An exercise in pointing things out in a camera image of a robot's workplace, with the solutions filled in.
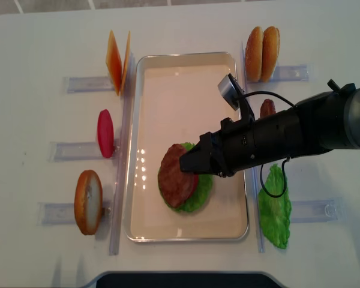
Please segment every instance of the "rectangular tray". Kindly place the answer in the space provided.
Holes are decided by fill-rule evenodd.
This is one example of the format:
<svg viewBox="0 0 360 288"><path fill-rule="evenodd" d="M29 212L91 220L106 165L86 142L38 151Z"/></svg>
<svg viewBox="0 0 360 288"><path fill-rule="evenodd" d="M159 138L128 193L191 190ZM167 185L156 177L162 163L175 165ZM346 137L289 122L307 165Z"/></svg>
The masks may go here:
<svg viewBox="0 0 360 288"><path fill-rule="evenodd" d="M211 195L194 213L171 210L161 198L157 173L174 143L199 141L239 118L217 88L235 60L225 52L147 56L136 70L123 224L135 242L241 239L248 230L244 173L214 176Z"/></svg>

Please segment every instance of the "burger patty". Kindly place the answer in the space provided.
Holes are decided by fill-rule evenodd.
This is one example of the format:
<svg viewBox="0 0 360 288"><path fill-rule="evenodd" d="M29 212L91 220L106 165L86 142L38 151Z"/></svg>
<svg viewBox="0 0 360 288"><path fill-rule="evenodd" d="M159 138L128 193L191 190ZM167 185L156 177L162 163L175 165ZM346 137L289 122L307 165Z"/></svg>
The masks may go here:
<svg viewBox="0 0 360 288"><path fill-rule="evenodd" d="M180 156L186 153L181 144L173 144L161 161L158 186L164 200L173 208L180 207L194 192L195 180L192 173L180 171Z"/></svg>

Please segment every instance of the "bottom bun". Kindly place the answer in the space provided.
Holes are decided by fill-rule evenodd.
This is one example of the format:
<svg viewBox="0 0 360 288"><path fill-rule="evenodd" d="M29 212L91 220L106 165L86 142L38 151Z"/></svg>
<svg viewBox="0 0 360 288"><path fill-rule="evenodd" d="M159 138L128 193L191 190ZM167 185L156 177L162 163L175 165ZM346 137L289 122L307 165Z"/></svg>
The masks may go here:
<svg viewBox="0 0 360 288"><path fill-rule="evenodd" d="M74 197L74 218L84 235L96 233L101 218L103 189L101 182L93 170L86 170L77 180Z"/></svg>

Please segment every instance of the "table surface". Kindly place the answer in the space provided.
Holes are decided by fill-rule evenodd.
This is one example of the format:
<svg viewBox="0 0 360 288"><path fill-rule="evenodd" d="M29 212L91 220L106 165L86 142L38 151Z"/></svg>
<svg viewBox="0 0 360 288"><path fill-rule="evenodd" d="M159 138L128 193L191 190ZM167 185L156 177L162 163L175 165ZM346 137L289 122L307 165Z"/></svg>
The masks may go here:
<svg viewBox="0 0 360 288"><path fill-rule="evenodd" d="M113 93L68 95L63 87L66 76L107 74L110 29L121 55L131 31L137 60L227 51L236 59L241 79L241 42L257 25L280 29L280 65L308 63L313 68L307 83L273 83L262 89L297 102L328 91L330 78L360 87L360 0L0 17L0 286L78 287L112 271L261 271L290 287L360 287L360 151L333 151L286 166L291 200L340 196L347 205L347 222L292 224L285 251L269 242L265 253L257 251L250 171L250 230L239 242L135 244L123 232L119 255L109 256L106 226L96 236L83 236L75 225L37 225L38 203L72 202L82 170L96 170L106 197L112 198L112 161L47 161L51 141L94 141L100 110L109 109L120 124L121 102ZM251 99L255 115L263 99Z"/></svg>

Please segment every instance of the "lettuce leaf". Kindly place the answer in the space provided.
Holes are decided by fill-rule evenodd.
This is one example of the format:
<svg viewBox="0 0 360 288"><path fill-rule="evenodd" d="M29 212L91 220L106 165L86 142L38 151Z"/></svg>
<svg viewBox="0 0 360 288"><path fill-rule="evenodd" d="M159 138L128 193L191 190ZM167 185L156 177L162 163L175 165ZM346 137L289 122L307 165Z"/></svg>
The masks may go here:
<svg viewBox="0 0 360 288"><path fill-rule="evenodd" d="M192 149L195 146L195 144L189 143L189 142L182 143L181 145L187 151L189 151L190 149ZM195 210L198 210L199 208L201 208L201 206L204 205L204 203L208 199L209 192L211 192L211 190L212 190L212 185L213 185L212 175L199 175L199 183L197 184L196 190L194 191L192 196L189 197L189 199L187 199L187 201L184 202L183 205L181 205L180 207L177 207L177 208L173 208L164 200L164 198L163 198L163 200L165 201L165 203L167 204L167 206L169 208L171 208L172 210L174 210L176 212L184 211L184 212L190 213Z"/></svg>
<svg viewBox="0 0 360 288"><path fill-rule="evenodd" d="M270 173L264 185L272 195L279 195L283 192L283 171L277 164L272 165L270 168ZM276 247L280 249L287 248L290 236L290 213L292 211L288 188L284 195L279 198L269 197L264 189L261 189L259 193L259 208L260 226L264 236Z"/></svg>

